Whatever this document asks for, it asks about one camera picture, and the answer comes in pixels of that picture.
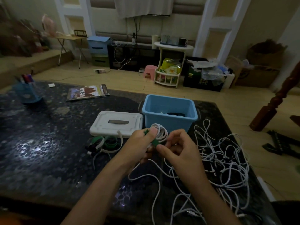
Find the table surface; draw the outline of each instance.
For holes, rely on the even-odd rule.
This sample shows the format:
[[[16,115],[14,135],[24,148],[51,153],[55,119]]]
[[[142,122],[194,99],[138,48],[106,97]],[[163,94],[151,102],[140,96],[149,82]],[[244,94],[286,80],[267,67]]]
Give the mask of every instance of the table surface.
[[[109,90],[110,96],[75,102],[66,101],[73,86],[37,82],[37,92],[44,102],[31,106],[22,105],[13,91],[0,95],[0,197],[72,208],[88,186],[109,162],[107,154],[96,158],[96,171],[92,156],[84,149],[91,137],[89,128],[103,110],[137,113],[145,94]],[[195,101],[202,120],[209,119],[209,135],[215,139],[230,134],[218,107],[211,102]],[[193,128],[188,134],[195,140]],[[163,160],[153,155],[153,160],[166,172]],[[154,208],[156,224],[170,222],[174,198],[179,193],[174,180],[166,177],[151,162],[141,165],[132,178],[143,174],[155,175],[161,183],[161,192]],[[187,191],[179,181],[183,191]],[[249,172],[250,204],[247,211],[259,214],[264,224],[280,224],[270,202],[252,171]],[[151,208],[158,191],[153,177],[121,182],[114,198],[110,216],[152,225]],[[238,192],[245,203],[246,189]],[[178,198],[175,210],[184,203]],[[255,224],[252,217],[241,219],[244,224]],[[199,218],[180,214],[173,224],[203,224]]]
[[[67,39],[67,40],[79,40],[79,39],[86,39],[87,37],[80,37],[80,36],[71,36],[71,35],[60,35],[54,37],[55,39]]]
[[[187,45],[186,47],[182,46],[171,46],[171,45],[165,45],[165,44],[160,44],[160,42],[155,42],[154,45],[167,49],[167,50],[177,50],[177,51],[186,51],[186,50],[192,50],[194,49],[193,46]]]

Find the wooden stair post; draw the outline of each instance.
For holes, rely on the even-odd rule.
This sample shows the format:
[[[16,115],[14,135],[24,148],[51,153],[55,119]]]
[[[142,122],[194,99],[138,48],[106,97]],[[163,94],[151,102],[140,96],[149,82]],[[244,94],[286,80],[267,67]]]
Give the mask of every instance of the wooden stair post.
[[[262,131],[277,113],[276,108],[287,97],[287,93],[297,85],[300,80],[300,62],[295,66],[291,75],[285,79],[281,89],[275,94],[267,106],[263,106],[255,118],[250,123],[250,128],[254,131]]]

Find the black box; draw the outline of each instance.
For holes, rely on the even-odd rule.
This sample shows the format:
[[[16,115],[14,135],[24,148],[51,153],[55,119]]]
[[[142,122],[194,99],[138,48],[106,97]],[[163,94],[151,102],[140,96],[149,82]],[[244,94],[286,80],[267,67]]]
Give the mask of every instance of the black box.
[[[201,77],[201,71],[202,68],[198,68],[201,71],[196,72],[192,68],[193,64],[190,64],[187,62],[187,59],[192,61],[208,61],[206,58],[202,57],[186,57],[185,58],[185,64],[182,68],[182,75],[185,76],[185,79],[183,81],[184,87],[190,87],[190,88],[199,88],[204,90],[211,90],[211,91],[221,91],[223,84],[220,84],[218,86],[214,86],[212,84],[212,80],[204,80]]]

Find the book cover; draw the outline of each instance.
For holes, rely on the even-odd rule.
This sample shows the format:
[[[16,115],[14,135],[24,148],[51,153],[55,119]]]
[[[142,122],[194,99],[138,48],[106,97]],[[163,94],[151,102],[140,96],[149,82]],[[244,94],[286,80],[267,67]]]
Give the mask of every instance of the book cover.
[[[105,97],[110,95],[108,93],[107,87],[105,84],[100,86],[85,86],[85,87],[73,87],[69,89],[67,99],[71,100],[81,100],[81,99],[90,99],[96,97]]]

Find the plastic storage box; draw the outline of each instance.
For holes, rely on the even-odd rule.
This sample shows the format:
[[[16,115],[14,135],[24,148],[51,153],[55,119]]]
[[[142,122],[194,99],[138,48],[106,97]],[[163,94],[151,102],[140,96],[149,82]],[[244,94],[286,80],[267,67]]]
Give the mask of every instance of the plastic storage box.
[[[157,123],[165,127],[168,132],[177,129],[184,129],[187,132],[192,123],[198,119],[192,100],[169,96],[147,95],[142,112],[145,115],[147,128]],[[185,117],[166,113],[183,113]]]
[[[107,44],[110,44],[110,37],[91,36],[88,37],[88,48],[91,54],[108,54]]]
[[[92,63],[95,66],[110,66],[108,55],[92,54]]]

